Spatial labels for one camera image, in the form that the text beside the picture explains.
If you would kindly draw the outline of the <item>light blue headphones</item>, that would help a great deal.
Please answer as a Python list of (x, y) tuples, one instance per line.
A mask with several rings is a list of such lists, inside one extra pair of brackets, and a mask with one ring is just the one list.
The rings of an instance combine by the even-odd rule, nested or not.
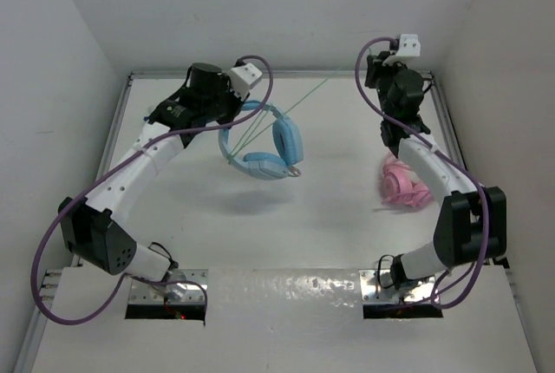
[(244, 131), (235, 137), (229, 128), (219, 130), (219, 150), (228, 165), (257, 180), (301, 175), (303, 140), (297, 124), (281, 108), (267, 104)]

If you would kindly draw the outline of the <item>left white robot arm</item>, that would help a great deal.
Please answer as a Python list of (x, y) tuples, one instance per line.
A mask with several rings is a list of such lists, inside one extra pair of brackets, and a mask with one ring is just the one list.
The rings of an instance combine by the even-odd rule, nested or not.
[(189, 68), (186, 82), (148, 116), (119, 162), (122, 169), (83, 199), (61, 203), (69, 210), (61, 228), (70, 252), (111, 275), (164, 279), (172, 266), (170, 259), (140, 245), (126, 231), (128, 215), (148, 183), (191, 143), (190, 129), (235, 118), (250, 91), (238, 73), (248, 70), (244, 64), (224, 72), (202, 62)]

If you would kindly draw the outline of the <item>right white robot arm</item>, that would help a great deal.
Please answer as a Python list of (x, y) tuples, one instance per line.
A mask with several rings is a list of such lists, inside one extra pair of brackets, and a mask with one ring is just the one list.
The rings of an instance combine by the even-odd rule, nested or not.
[(399, 46), (372, 55), (364, 50), (365, 77), (356, 78), (360, 91), (373, 89), (382, 117), (383, 144), (407, 165), (439, 204), (432, 239), (424, 246), (393, 257), (388, 286), (401, 289), (460, 265), (475, 271), (489, 258), (506, 253), (506, 195), (485, 187), (444, 154), (420, 115), (424, 79), (398, 59)]

